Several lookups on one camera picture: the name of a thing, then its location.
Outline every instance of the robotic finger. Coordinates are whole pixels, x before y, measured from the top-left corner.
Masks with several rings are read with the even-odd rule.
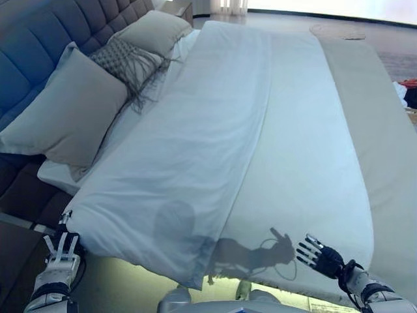
[[[300,248],[296,250],[297,259],[328,278],[338,279],[339,287],[361,312],[417,313],[417,308],[411,302],[396,294],[387,284],[371,278],[355,260],[345,264],[336,250],[323,245],[309,234],[305,241],[307,244],[298,244]]]

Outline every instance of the cable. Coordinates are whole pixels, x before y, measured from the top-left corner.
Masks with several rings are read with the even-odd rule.
[[[87,270],[87,262],[85,261],[85,258],[81,259],[81,263],[80,266],[83,265],[83,271],[82,273],[79,275],[79,278],[77,280],[77,282],[74,280],[74,283],[72,284],[72,288],[71,288],[71,292],[75,291],[75,289],[77,289],[79,283],[82,281],[85,271]]]
[[[266,269],[267,269],[267,267],[264,267],[264,268],[263,268],[262,270],[260,270],[259,272],[252,273],[251,275],[248,275],[248,278],[249,278],[249,277],[252,277],[252,276],[255,276],[255,275],[258,275],[258,274],[261,274],[261,273],[265,272],[265,271],[266,271]]]
[[[355,305],[355,307],[358,308],[359,311],[361,311],[362,308],[359,306],[358,302],[352,298],[352,294],[348,293],[347,296],[352,301],[352,303]]]

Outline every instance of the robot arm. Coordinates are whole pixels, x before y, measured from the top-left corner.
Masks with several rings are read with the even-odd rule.
[[[78,304],[71,301],[70,292],[83,255],[83,248],[78,243],[79,235],[67,232],[65,227],[67,218],[68,216],[63,216],[52,239],[49,236],[44,237],[50,254],[45,260],[45,270],[36,277],[35,287],[25,313],[78,312]]]
[[[344,264],[339,253],[308,234],[306,242],[308,245],[299,243],[297,259],[328,278],[338,279],[339,287],[361,312],[417,313],[417,308],[411,302],[396,294],[388,285],[372,278],[354,260]]]

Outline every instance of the decorative pillow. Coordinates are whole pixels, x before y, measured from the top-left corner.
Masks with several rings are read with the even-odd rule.
[[[147,80],[164,61],[161,57],[117,37],[113,37],[89,57],[127,86],[129,99],[140,94]]]
[[[75,181],[94,161],[126,86],[69,44],[45,89],[0,132],[0,152],[43,154]]]
[[[175,43],[191,31],[191,25],[182,18],[153,10],[120,31],[116,37],[167,57]]]

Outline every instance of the bed frame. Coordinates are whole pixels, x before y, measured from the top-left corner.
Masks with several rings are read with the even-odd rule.
[[[0,131],[41,92],[69,42],[92,53],[153,9],[151,0],[0,1],[0,18],[8,16],[6,30],[0,23]],[[43,161],[40,155],[0,153],[0,236],[8,240],[13,236],[9,246],[0,248],[0,255],[6,256],[0,258],[0,268],[8,269],[0,275],[0,310],[10,300],[7,295],[24,264],[14,258],[27,258],[40,240],[29,233],[34,231],[16,232],[16,225],[39,231],[55,228],[71,200],[69,194],[37,178]]]

